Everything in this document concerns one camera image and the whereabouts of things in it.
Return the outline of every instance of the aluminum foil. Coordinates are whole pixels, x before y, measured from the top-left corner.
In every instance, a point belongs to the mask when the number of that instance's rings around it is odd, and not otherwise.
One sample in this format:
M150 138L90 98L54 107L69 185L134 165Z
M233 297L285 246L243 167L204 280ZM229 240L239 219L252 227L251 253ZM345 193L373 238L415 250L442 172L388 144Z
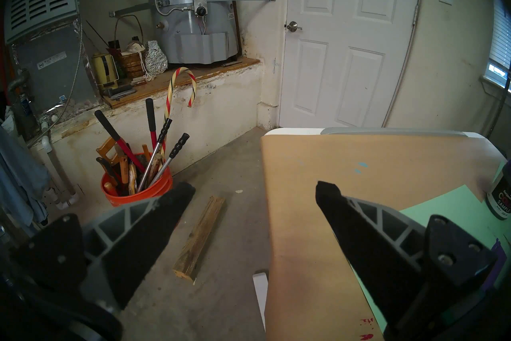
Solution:
M157 41L146 42L146 69L150 75L163 73L168 67L167 56L161 51Z

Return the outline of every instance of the blue cloth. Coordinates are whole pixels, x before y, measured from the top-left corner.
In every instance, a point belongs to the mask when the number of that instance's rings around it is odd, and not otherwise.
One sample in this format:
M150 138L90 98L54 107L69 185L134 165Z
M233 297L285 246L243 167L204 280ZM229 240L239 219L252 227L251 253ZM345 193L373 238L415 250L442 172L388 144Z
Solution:
M0 204L20 225L29 227L48 217L42 194L50 182L44 165L39 164L0 127Z

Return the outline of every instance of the door knob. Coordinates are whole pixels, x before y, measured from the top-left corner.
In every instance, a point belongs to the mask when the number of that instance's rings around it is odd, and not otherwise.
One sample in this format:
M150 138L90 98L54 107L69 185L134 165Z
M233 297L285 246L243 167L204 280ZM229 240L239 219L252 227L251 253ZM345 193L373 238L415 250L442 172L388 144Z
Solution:
M295 21L289 22L289 24L286 26L286 28L287 28L290 32L295 32L295 31L296 31L296 29L303 30L300 26L298 26L298 23L296 23Z

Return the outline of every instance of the window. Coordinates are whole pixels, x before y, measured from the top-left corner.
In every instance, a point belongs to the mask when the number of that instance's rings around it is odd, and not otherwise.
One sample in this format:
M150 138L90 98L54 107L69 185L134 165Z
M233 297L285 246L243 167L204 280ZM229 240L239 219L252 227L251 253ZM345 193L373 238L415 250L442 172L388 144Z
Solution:
M504 87L511 61L511 14L502 0L494 1L492 48L485 77Z

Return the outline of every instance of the table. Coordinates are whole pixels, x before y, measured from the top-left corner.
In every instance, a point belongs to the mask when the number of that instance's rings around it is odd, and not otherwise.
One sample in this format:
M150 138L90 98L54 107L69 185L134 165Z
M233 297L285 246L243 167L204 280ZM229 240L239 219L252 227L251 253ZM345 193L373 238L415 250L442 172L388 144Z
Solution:
M272 249L269 341L383 339L316 205L318 180L402 210L462 185L482 200L504 160L476 133L345 129L350 134L283 128L261 139Z

